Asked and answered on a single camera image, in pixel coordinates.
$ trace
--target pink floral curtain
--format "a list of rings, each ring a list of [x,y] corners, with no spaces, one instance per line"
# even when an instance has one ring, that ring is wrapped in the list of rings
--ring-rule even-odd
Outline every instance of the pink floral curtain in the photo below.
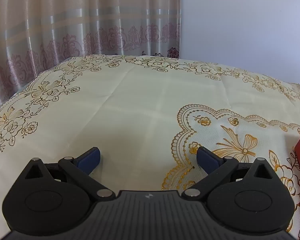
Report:
[[[0,0],[0,105],[89,54],[179,57],[180,0]]]

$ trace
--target ribbed black surface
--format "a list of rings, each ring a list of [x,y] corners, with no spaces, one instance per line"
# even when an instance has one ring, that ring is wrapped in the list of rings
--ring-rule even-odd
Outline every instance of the ribbed black surface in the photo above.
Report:
[[[176,191],[123,191],[118,199],[97,204],[84,223],[68,232],[45,237],[25,236],[12,232],[5,238],[5,240],[21,239],[288,240],[293,238],[286,232],[269,236],[247,236],[229,231],[212,220],[201,203],[183,200]]]

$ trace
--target cream tablecloth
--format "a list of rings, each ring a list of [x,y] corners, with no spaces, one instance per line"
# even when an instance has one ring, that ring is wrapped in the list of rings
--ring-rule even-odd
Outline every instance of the cream tablecloth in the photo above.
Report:
[[[266,158],[295,202],[287,230],[299,239],[299,138],[300,85],[181,59],[74,57],[0,108],[0,237],[2,200],[32,157],[56,162],[97,146],[91,176],[115,192],[181,192],[206,175],[195,156],[203,145],[241,162]]]

